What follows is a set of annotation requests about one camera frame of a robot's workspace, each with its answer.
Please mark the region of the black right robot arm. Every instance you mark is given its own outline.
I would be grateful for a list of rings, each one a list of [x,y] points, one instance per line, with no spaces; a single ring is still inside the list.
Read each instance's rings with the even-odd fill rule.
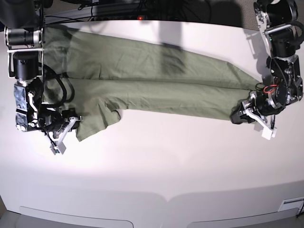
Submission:
[[[60,110],[67,98],[67,90],[60,75],[44,64],[44,8],[48,0],[2,0],[0,21],[4,26],[4,40],[8,48],[8,76],[16,79],[16,128],[22,132],[41,131],[50,140],[58,139],[79,126],[81,116],[75,109]],[[44,104],[47,79],[55,79],[62,98],[54,104]]]

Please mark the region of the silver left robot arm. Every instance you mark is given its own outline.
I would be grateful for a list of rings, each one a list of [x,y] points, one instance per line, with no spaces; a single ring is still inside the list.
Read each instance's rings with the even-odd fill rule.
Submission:
[[[304,26],[297,20],[294,0],[258,0],[254,3],[258,28],[268,54],[266,66],[270,83],[256,88],[248,99],[238,104],[230,115],[233,124],[252,123],[276,116],[288,105],[303,98],[303,80],[296,51],[304,41],[297,30]]]

